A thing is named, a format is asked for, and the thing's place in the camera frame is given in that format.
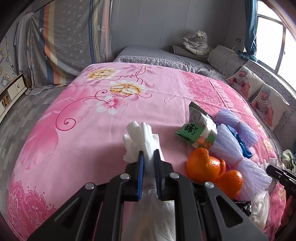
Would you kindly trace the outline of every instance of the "black plastic wrapper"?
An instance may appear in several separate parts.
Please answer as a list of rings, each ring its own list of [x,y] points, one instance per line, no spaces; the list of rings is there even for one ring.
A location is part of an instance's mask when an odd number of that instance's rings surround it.
[[[233,202],[249,217],[252,213],[251,201],[238,201],[233,200]]]

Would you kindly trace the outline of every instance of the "baby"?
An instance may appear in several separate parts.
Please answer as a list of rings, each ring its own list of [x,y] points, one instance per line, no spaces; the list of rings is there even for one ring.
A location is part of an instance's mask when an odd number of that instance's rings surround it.
[[[251,103],[251,105],[253,109],[258,108],[260,112],[265,115],[264,120],[271,127],[274,111],[272,109],[271,101],[268,98],[269,96],[270,96],[270,88],[264,85],[261,88],[259,94]]]
[[[248,97],[250,84],[248,80],[247,73],[245,71],[239,71],[238,74],[235,74],[233,77],[229,79],[231,85],[236,82],[239,86],[241,86],[240,91],[243,93],[245,97]]]

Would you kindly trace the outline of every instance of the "metal screw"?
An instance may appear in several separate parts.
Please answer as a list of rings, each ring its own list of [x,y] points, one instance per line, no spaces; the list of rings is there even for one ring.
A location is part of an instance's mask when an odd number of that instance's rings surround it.
[[[123,179],[123,180],[126,180],[126,179],[130,178],[130,175],[128,173],[123,173],[123,174],[120,175],[120,178]]]
[[[87,184],[85,184],[85,189],[87,189],[87,190],[91,190],[91,189],[94,189],[94,184],[93,183],[87,183]]]
[[[205,183],[205,186],[206,186],[207,188],[213,188],[213,187],[214,187],[214,184],[211,183],[211,182],[206,182],[206,183]]]
[[[173,179],[177,179],[177,178],[179,178],[180,176],[179,176],[179,173],[171,172],[171,173],[170,173],[170,177],[173,178]]]

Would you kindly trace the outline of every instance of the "window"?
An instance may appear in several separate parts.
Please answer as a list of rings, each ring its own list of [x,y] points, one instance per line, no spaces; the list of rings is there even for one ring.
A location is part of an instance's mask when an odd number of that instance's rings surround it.
[[[276,13],[257,1],[257,53],[259,63],[285,80],[296,90],[296,42]]]

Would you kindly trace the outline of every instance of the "floral bedsheet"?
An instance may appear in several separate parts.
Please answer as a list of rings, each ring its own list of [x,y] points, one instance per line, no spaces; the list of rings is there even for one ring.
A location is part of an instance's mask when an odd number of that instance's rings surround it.
[[[221,81],[145,64],[93,64],[45,111],[21,150],[8,196],[12,230],[26,240],[85,183],[105,183],[124,172],[122,136],[134,120],[151,125],[165,160],[185,175],[193,147],[174,132],[188,122],[192,100],[212,116],[227,107],[248,123],[259,135],[251,148],[254,161],[275,157],[247,103]],[[280,184],[270,202],[264,232],[272,240],[285,208]],[[126,205],[124,221],[129,210]]]

